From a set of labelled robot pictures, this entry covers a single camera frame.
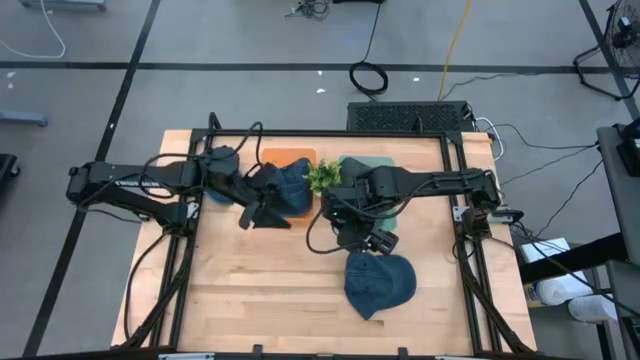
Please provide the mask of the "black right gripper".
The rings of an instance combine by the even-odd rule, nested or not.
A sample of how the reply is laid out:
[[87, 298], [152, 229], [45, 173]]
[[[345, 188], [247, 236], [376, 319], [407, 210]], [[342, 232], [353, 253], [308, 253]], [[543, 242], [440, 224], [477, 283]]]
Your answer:
[[324, 194], [322, 216], [337, 235], [338, 246], [348, 252], [371, 250], [390, 255], [399, 241], [394, 233], [376, 228], [378, 198], [375, 196]]

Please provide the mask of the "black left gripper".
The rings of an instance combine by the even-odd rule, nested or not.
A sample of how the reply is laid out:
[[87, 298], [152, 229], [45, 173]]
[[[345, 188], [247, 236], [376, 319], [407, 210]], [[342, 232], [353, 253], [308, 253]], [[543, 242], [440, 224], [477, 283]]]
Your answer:
[[239, 226], [247, 230], [253, 221], [255, 228], [290, 229], [291, 224], [269, 208], [263, 207], [269, 193], [273, 170], [261, 168], [248, 177], [235, 172], [219, 173], [219, 193], [244, 207]]

